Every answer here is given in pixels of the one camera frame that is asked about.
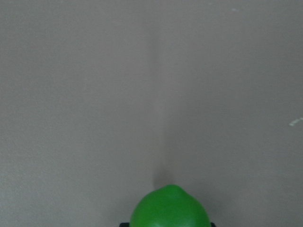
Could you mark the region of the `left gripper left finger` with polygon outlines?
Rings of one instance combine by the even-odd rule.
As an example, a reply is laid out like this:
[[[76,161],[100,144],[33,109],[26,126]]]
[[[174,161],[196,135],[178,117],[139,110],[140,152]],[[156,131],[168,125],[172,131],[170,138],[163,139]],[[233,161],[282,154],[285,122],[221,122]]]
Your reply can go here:
[[[129,222],[124,222],[119,224],[119,227],[129,227],[129,226],[130,226]]]

